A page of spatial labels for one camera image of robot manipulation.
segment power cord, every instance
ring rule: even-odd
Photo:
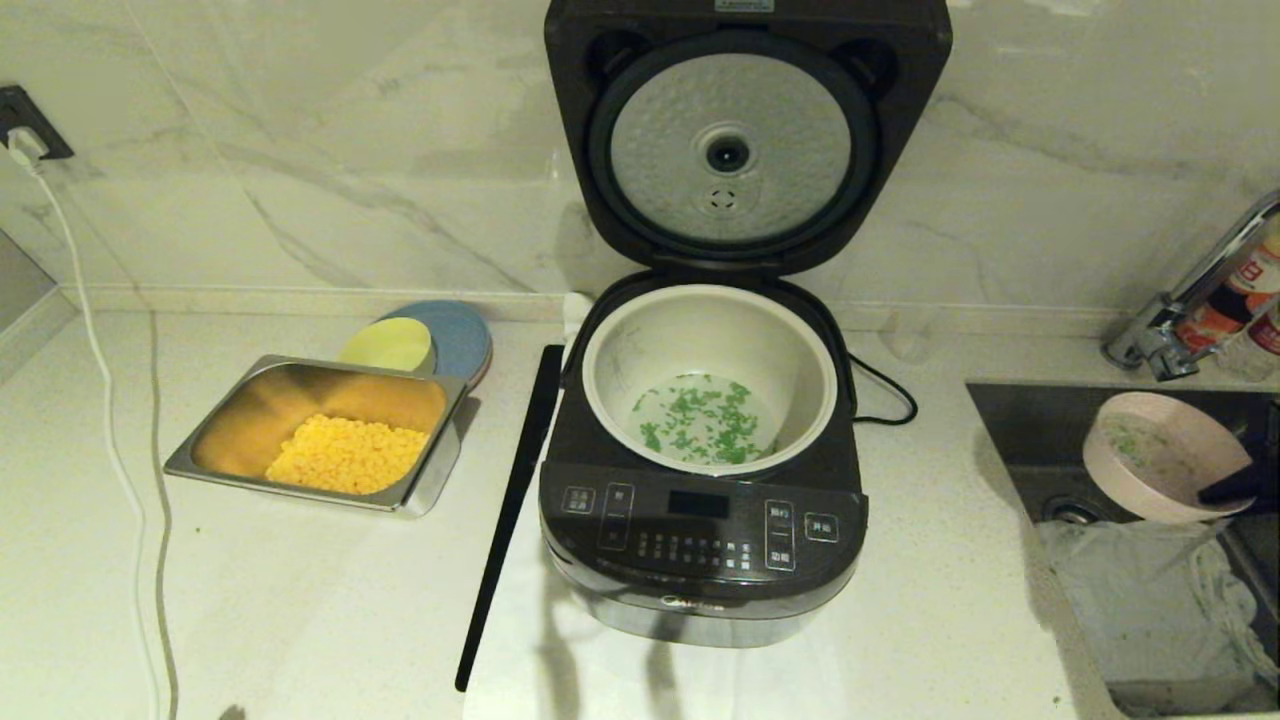
[[[151,693],[148,698],[150,716],[154,719],[160,717],[160,679],[156,673],[151,643],[147,642],[146,633],[147,618],[155,614],[148,614],[146,611],[142,606],[142,594],[138,592],[138,584],[142,578],[142,560],[146,553],[145,543],[147,534],[147,515],[142,507],[142,500],[138,497],[137,488],[134,488],[128,471],[124,469],[124,461],[120,459],[120,451],[115,442],[115,423],[113,423],[114,380],[111,379],[111,369],[108,366],[106,357],[102,355],[102,347],[97,338],[97,329],[93,327],[93,311],[88,304],[88,293],[84,292],[84,274],[81,270],[79,249],[76,246],[76,238],[72,236],[72,228],[67,222],[65,213],[63,213],[63,206],[58,202],[58,197],[54,195],[52,188],[49,187],[49,182],[44,178],[44,170],[40,165],[40,159],[49,152],[49,146],[45,145],[35,131],[27,127],[10,129],[8,141],[9,155],[27,172],[27,174],[36,178],[36,182],[40,183],[41,190],[44,190],[45,195],[49,197],[49,202],[54,206],[54,214],[58,215],[58,222],[63,225],[63,232],[67,234],[67,249],[72,255],[72,272],[76,275],[76,293],[79,296],[81,311],[84,314],[84,329],[88,332],[90,350],[93,351],[93,359],[97,361],[97,369],[102,375],[102,429],[106,436],[106,454],[111,460],[111,469],[115,473],[115,479],[124,491],[124,496],[129,501],[129,509],[133,511],[133,515],[138,521],[138,529],[133,536],[133,626],[138,637],[138,643],[142,646],[142,655],[147,665],[147,679],[151,683]],[[169,712],[165,712],[164,716],[169,716]]]
[[[877,418],[874,415],[854,415],[854,424],[868,423],[868,424],[873,424],[873,425],[891,425],[891,427],[897,427],[897,425],[905,425],[905,424],[910,423],[911,420],[915,419],[916,415],[920,414],[920,405],[918,402],[915,402],[915,398],[911,397],[911,393],[906,392],[906,388],[902,387],[901,384],[899,384],[897,380],[895,380],[893,378],[891,378],[891,377],[886,375],[884,373],[877,370],[876,368],[872,368],[867,363],[861,361],[852,352],[849,354],[849,359],[854,363],[854,365],[858,365],[859,368],[861,368],[863,370],[865,370],[869,375],[874,377],[876,379],[878,379],[882,383],[887,384],[888,387],[893,388],[893,392],[896,392],[897,395],[900,395],[902,397],[902,400],[906,401],[906,407],[908,407],[906,415],[902,416],[902,418],[899,418],[899,419]]]

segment blue plate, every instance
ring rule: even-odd
[[[431,331],[435,374],[466,378],[475,387],[493,357],[493,337],[484,318],[463,302],[428,300],[379,318],[413,318]]]

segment yellow corn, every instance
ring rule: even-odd
[[[369,495],[403,478],[425,445],[426,433],[317,414],[280,443],[266,479]]]

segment white inner pot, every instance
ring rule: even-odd
[[[632,452],[689,473],[783,462],[836,407],[831,354],[795,313],[754,292],[686,284],[648,292],[591,334],[582,384]]]

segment chrome faucet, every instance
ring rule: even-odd
[[[1102,355],[1125,370],[1146,361],[1157,380],[1172,380],[1199,372],[1199,360],[1213,348],[1192,352],[1174,329],[1184,318],[1208,300],[1266,237],[1263,227],[1280,222],[1280,190],[1268,192],[1222,236],[1172,292],[1151,299],[1116,337],[1102,343]]]

